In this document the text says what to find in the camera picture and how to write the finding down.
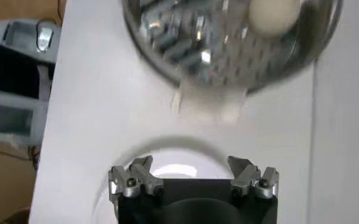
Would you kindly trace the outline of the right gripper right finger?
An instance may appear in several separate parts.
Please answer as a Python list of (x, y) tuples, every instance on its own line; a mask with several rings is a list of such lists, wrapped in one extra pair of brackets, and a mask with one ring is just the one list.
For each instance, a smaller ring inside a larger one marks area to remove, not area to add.
[(228, 156), (227, 162), (234, 176), (230, 181), (234, 197), (245, 197), (250, 191), (260, 199), (278, 197), (279, 173), (276, 168), (267, 167), (261, 175), (261, 170), (248, 159)]

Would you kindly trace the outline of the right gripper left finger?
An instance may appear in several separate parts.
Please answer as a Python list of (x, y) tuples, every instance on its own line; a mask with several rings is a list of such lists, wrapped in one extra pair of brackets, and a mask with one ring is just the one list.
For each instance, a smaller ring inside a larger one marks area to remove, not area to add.
[(129, 167), (113, 166), (108, 171), (109, 200), (116, 203), (120, 195), (135, 198), (141, 188), (147, 195), (161, 197), (164, 194), (164, 181), (150, 173), (153, 157), (151, 155), (134, 159)]

